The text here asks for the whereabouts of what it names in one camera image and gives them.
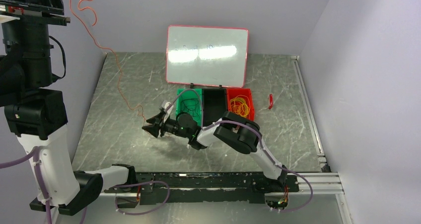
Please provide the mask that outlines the green plastic bin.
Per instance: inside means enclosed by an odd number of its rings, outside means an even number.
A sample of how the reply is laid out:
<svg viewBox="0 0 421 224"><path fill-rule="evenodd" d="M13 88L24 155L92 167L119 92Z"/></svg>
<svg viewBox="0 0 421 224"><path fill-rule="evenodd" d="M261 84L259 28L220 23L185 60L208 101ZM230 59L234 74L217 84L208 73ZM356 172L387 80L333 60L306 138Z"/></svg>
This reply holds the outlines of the green plastic bin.
<svg viewBox="0 0 421 224"><path fill-rule="evenodd" d="M175 115L178 116L180 113L190 114L200 126L203 114L202 89L194 88L194 91L186 91L177 99Z"/></svg>

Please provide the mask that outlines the red plastic bin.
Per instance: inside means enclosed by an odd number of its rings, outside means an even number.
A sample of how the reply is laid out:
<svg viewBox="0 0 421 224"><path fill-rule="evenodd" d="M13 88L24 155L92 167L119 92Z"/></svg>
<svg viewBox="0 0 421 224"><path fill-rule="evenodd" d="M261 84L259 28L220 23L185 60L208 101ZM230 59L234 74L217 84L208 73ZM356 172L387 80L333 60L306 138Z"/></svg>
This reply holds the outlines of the red plastic bin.
<svg viewBox="0 0 421 224"><path fill-rule="evenodd" d="M226 96L228 111L254 121L255 109L251 89L227 88Z"/></svg>

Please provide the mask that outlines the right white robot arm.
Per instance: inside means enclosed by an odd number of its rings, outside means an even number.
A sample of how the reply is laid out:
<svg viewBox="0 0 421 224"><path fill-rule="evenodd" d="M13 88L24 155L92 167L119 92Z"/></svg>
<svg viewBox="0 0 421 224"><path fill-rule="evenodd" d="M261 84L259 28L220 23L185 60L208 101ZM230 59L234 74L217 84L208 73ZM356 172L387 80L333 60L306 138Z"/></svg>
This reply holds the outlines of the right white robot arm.
<svg viewBox="0 0 421 224"><path fill-rule="evenodd" d="M280 191L287 184L287 170L269 151L262 139L257 123L232 112L224 115L209 126L201 127L190 114L181 113L176 119L161 111L147 119L142 129L155 138L166 133L188 139L188 145L196 150L206 149L221 141L235 151L246 154L262 169L273 191Z"/></svg>

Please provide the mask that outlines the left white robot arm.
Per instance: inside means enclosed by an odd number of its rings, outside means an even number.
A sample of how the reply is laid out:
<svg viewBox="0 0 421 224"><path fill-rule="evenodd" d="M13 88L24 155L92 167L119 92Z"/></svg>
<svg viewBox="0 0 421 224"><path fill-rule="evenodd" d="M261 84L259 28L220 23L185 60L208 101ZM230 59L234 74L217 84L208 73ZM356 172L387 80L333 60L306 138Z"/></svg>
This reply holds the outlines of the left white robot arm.
<svg viewBox="0 0 421 224"><path fill-rule="evenodd" d="M101 192L137 187L135 168L114 164L96 171L74 171L67 147L68 117L63 93L49 86L52 72L50 25L66 26L63 0L0 0L0 25L6 54L0 58L0 105L10 131L26 155L1 168L28 161L38 189L30 209L72 216Z"/></svg>

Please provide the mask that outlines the black plastic bin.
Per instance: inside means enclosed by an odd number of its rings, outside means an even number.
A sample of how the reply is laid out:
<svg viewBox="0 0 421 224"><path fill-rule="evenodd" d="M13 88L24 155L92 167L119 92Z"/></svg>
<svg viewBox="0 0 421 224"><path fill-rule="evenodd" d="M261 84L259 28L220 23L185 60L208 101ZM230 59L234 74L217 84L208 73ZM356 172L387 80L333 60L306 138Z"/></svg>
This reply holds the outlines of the black plastic bin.
<svg viewBox="0 0 421 224"><path fill-rule="evenodd" d="M203 125L209 126L219 120L227 108L227 95L225 88L205 88L202 89L203 95Z"/></svg>

